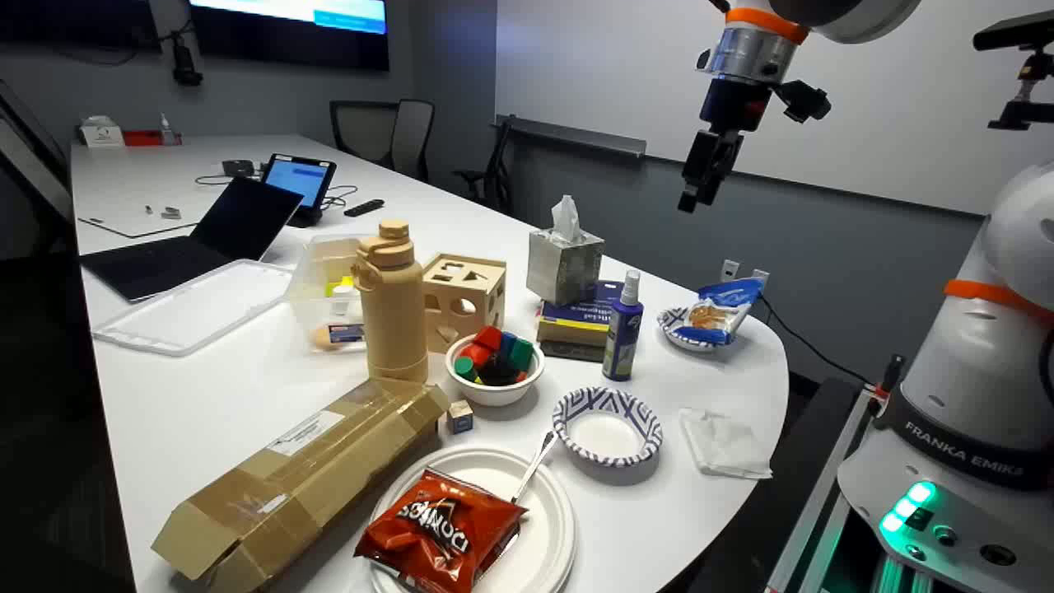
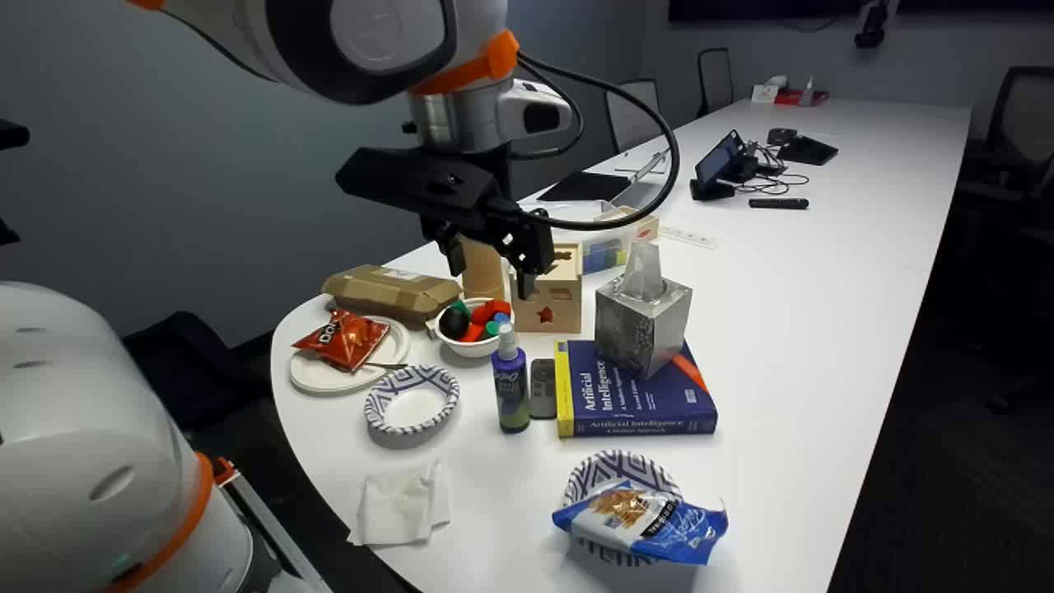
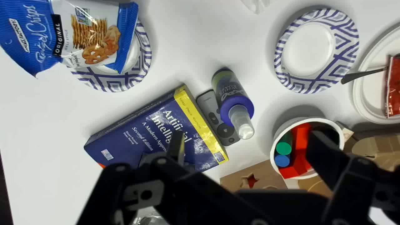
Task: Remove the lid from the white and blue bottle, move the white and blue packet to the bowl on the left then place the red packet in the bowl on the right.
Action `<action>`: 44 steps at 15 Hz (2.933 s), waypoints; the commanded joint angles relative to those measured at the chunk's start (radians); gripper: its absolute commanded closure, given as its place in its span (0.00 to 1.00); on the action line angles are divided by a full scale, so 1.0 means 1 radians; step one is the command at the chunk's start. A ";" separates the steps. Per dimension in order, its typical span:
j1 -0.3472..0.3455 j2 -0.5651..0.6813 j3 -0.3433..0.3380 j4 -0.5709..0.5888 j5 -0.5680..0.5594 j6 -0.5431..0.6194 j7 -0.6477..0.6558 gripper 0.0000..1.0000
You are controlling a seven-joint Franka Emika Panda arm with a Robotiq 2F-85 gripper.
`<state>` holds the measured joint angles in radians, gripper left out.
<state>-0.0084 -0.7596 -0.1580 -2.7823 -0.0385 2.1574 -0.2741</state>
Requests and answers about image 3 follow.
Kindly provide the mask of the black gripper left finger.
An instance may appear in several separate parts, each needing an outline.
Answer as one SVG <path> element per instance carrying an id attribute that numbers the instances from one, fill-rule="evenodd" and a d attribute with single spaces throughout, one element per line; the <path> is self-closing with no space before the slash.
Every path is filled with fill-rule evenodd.
<path id="1" fill-rule="evenodd" d="M 166 156 L 176 161 L 178 165 L 183 164 L 185 141 L 182 131 L 173 131 Z"/>

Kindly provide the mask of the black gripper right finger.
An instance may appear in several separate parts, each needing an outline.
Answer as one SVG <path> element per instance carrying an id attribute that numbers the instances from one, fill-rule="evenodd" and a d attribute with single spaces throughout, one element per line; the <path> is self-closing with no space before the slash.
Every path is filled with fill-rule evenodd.
<path id="1" fill-rule="evenodd" d="M 351 180 L 347 175 L 351 159 L 322 131 L 310 133 L 306 159 L 333 193 L 350 189 Z"/>

